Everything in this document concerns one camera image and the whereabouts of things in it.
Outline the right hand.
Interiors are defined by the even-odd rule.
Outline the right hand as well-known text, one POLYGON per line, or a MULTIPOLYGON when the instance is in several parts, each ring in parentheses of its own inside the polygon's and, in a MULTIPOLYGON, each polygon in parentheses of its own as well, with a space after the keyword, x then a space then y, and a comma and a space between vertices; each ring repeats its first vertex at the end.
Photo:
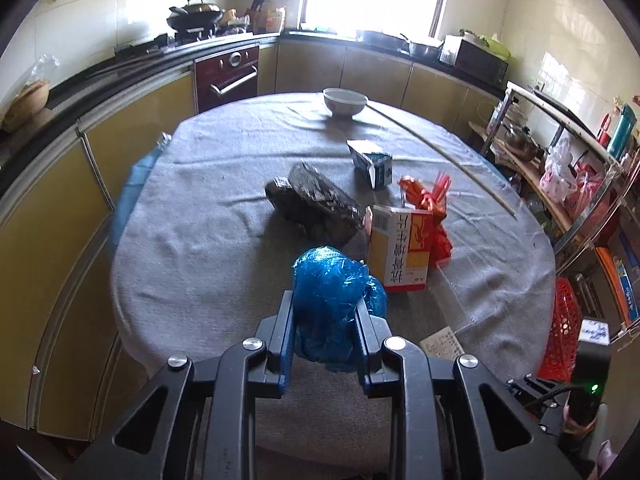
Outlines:
POLYGON ((560 448, 583 479, 600 479, 617 457, 611 441, 604 438, 608 404, 599 405, 596 417, 580 426, 570 417, 568 403, 563 406, 560 448))

